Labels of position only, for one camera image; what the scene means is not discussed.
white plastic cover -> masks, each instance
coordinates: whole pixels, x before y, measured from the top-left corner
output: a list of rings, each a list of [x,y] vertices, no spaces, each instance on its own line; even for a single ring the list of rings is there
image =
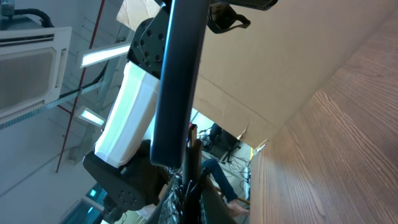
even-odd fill
[[[159,80],[129,62],[123,82],[105,126],[95,145],[95,154],[118,168],[138,150],[155,115]]]

wood grain surface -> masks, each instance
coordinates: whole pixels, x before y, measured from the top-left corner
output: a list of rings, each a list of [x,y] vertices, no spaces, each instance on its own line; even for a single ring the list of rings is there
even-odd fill
[[[398,13],[252,162],[252,223],[398,223]]]

person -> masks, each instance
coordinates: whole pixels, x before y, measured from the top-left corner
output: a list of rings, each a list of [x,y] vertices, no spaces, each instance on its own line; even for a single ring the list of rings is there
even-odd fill
[[[228,179],[226,178],[222,168],[220,167],[216,159],[207,159],[203,161],[201,163],[201,168],[202,170],[207,169],[207,171],[213,175],[214,180],[221,189],[221,192],[223,192],[226,197],[226,206],[233,217],[238,215],[250,214],[249,210],[245,209],[242,205],[238,203],[238,196],[236,195],[231,184],[228,182]]]

cardboard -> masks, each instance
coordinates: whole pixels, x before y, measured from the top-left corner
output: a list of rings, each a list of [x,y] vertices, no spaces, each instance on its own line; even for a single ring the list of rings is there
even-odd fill
[[[152,12],[148,4],[128,8],[142,1],[124,0],[121,12],[129,17],[119,12],[118,20],[135,29],[146,18],[135,21],[131,15]],[[256,147],[395,7],[395,0],[283,0],[266,12],[233,6],[251,25],[225,34],[206,31],[193,107]]]

ceiling light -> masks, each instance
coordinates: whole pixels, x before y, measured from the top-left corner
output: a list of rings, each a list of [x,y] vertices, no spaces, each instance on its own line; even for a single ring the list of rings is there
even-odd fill
[[[90,196],[94,197],[94,196],[95,196],[95,194],[97,194],[97,192],[96,192],[95,190],[91,190],[91,192],[90,192]]]
[[[84,51],[79,56],[82,59],[78,60],[78,62],[81,61],[80,68],[124,55],[129,52],[130,44],[123,42]]]
[[[98,127],[102,127],[102,125],[105,123],[105,119],[103,117],[85,106],[81,107],[76,112],[76,116]]]

